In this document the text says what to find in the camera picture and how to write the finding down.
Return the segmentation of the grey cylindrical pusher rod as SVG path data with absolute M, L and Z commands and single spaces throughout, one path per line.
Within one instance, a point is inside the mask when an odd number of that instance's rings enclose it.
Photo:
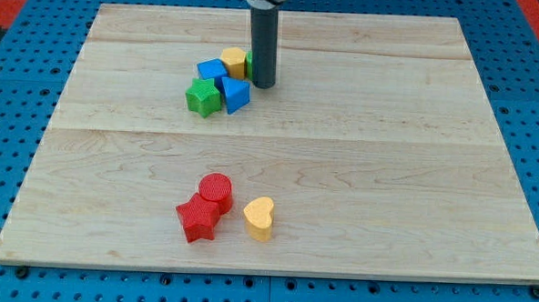
M 255 87 L 268 89 L 274 86 L 276 74 L 279 9 L 250 8 L 251 27 L 251 81 Z

